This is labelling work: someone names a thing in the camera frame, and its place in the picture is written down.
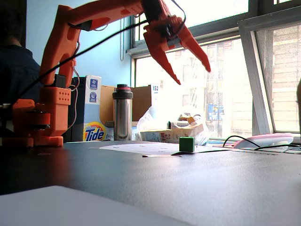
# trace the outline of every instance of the plastic bag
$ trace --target plastic bag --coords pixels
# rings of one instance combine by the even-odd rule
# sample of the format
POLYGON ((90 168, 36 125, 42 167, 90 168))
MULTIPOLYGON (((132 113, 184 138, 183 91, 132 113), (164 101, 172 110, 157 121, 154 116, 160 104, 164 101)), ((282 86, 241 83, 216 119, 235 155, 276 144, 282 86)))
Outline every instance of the plastic bag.
POLYGON ((167 109, 158 109, 155 107, 150 107, 144 116, 138 121, 137 124, 137 134, 135 140, 144 140, 144 141, 157 141, 157 142, 166 142, 166 143, 179 143, 179 136, 183 137, 194 137, 195 145, 206 145, 209 140, 209 129, 206 126, 205 119, 201 115, 197 115, 198 119, 194 124, 188 125, 186 127, 177 126, 177 120, 179 116, 185 113, 179 114, 177 111, 169 113, 167 109), (174 122, 174 129, 167 129, 168 121, 174 122))

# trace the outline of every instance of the pink object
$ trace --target pink object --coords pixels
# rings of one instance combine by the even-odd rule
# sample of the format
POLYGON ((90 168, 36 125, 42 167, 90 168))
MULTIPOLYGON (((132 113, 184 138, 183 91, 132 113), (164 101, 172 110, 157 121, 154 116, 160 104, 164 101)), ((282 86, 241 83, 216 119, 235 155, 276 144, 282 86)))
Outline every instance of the pink object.
MULTIPOLYGON (((249 137, 248 140, 256 143, 260 147, 273 146, 273 145, 286 145, 293 141, 293 134, 291 133, 274 133, 265 134, 249 137)), ((237 141, 233 148, 243 148, 243 147, 256 147, 252 143, 246 140, 237 141)))

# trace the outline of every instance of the sheet of paper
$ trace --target sheet of paper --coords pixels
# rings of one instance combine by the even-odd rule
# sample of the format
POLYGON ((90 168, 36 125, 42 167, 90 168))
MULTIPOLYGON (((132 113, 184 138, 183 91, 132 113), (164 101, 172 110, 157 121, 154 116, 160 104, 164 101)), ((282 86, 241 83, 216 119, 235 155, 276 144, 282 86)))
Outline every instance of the sheet of paper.
POLYGON ((187 226, 97 195, 52 186, 0 196, 1 226, 187 226))
MULTIPOLYGON (((128 145, 111 145, 100 147, 99 149, 107 149, 121 152, 132 152, 139 154, 165 155, 179 152, 178 144, 169 143, 146 143, 146 144, 128 144, 128 145)), ((208 152, 214 150, 228 150, 228 148, 195 146, 195 152, 208 152)))

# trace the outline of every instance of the tide logo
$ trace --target tide logo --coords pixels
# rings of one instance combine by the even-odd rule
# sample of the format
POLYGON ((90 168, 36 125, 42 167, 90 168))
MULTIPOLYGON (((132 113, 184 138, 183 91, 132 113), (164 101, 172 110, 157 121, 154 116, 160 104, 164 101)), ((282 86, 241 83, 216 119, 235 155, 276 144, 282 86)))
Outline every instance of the tide logo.
POLYGON ((88 123, 84 128, 84 141, 103 140, 105 134, 105 127, 99 122, 88 123))

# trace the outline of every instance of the dark gray table surface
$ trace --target dark gray table surface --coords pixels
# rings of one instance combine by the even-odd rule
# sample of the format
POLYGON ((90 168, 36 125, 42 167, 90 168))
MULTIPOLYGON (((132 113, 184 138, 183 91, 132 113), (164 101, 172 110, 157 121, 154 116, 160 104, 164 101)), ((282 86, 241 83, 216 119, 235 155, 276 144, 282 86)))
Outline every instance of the dark gray table surface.
POLYGON ((300 155, 224 151, 142 158, 95 148, 112 144, 0 148, 0 195, 59 185, 192 225, 301 225, 300 155))

